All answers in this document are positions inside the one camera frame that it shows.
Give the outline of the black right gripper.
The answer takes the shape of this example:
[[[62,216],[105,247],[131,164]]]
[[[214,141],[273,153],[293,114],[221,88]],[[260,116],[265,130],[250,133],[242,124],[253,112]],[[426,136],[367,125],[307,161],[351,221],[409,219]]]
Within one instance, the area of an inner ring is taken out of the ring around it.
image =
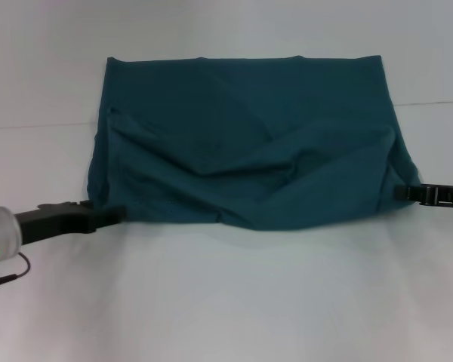
[[[418,186],[397,185],[397,201],[418,202],[424,206],[453,208],[453,186],[423,184]]]

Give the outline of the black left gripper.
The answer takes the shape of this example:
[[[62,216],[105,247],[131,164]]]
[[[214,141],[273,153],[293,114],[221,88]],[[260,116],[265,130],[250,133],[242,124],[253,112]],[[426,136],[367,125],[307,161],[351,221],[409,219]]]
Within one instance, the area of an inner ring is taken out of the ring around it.
[[[95,207],[91,200],[41,204],[36,209],[15,213],[22,245],[68,234],[90,234],[125,221],[124,206]]]

